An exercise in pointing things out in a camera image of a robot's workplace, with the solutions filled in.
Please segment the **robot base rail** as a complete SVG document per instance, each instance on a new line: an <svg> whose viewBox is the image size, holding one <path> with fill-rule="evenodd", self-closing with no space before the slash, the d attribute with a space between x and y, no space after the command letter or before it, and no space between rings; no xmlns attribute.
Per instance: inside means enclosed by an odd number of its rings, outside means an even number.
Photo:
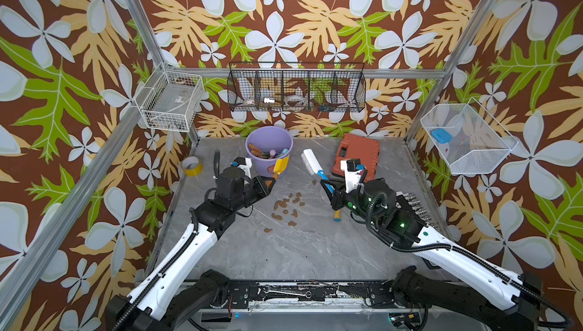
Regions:
<svg viewBox="0 0 583 331"><path fill-rule="evenodd" d="M355 302L365 309L412 308L426 305L410 302L393 291L391 280L268 282L233 279L210 301L210 308L249 310L252 303L288 303L311 307Z"/></svg>

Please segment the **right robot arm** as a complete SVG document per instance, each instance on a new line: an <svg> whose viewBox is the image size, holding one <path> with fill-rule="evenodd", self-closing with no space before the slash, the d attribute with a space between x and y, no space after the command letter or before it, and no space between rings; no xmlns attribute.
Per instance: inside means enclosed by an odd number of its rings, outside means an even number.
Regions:
<svg viewBox="0 0 583 331"><path fill-rule="evenodd" d="M419 256L459 280L455 284L430 279L415 267L406 268L390 280L396 304L445 308L491 330L573 326L565 311L542 296L537 278L498 267L449 240L422 217L424 208L413 194L394 191L383 179L351 188L336 180L323 179L320 184L332 209L348 209L395 252Z"/></svg>

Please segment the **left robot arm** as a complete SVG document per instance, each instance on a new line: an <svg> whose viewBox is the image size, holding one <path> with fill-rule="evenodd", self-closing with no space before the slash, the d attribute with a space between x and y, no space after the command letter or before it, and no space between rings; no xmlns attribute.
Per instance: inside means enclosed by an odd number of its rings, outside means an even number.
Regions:
<svg viewBox="0 0 583 331"><path fill-rule="evenodd" d="M277 176L245 175L238 167L217 172L213 198L189 210L191 222L179 242L157 268L128 296L116 296L106 307L109 330L172 330L201 308L224 302L229 278L206 272L193 287L179 288L198 261L234 223L238 211L266 198Z"/></svg>

